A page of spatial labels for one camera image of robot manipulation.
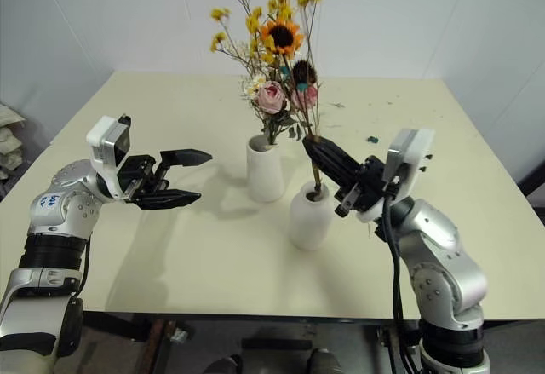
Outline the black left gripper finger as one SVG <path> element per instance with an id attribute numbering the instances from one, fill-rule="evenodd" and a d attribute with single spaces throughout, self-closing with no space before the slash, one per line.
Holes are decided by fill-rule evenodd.
<path id="1" fill-rule="evenodd" d="M 141 210 L 169 210 L 188 206 L 201 198 L 201 193 L 165 189 L 153 193 L 139 193 L 127 200 Z"/>
<path id="2" fill-rule="evenodd" d="M 157 180 L 164 179 L 169 169 L 173 166 L 199 166 L 213 158 L 209 153 L 196 149 L 161 151 L 160 156 L 161 162 L 154 173 Z"/>

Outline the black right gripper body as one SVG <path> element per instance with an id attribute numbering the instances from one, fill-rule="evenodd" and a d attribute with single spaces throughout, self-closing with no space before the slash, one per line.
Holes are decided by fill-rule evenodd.
<path id="1" fill-rule="evenodd" d="M 339 204 L 335 213 L 346 217 L 351 211 L 362 216 L 379 217 L 384 204 L 387 183 L 383 180 L 385 164 L 376 156 L 369 156 L 363 163 L 353 158 L 341 160 L 339 189 L 335 199 Z"/>

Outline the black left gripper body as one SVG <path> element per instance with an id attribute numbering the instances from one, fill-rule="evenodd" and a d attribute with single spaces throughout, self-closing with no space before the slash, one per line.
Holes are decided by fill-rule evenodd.
<path id="1" fill-rule="evenodd" d="M 118 172 L 119 186 L 123 190 L 123 199 L 133 199 L 140 194 L 166 190 L 169 182 L 165 173 L 159 175 L 153 170 L 156 159 L 151 155 L 132 155 L 124 161 Z"/>

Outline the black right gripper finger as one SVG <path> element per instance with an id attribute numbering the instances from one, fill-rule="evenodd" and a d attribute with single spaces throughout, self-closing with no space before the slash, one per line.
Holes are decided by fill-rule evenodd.
<path id="1" fill-rule="evenodd" d="M 358 162 L 329 139 L 304 139 L 308 157 L 339 187 L 356 183 Z"/>
<path id="2" fill-rule="evenodd" d="M 359 171 L 361 164 L 333 141 L 324 137 L 314 137 L 312 142 L 312 161 L 325 174 L 355 175 Z"/>

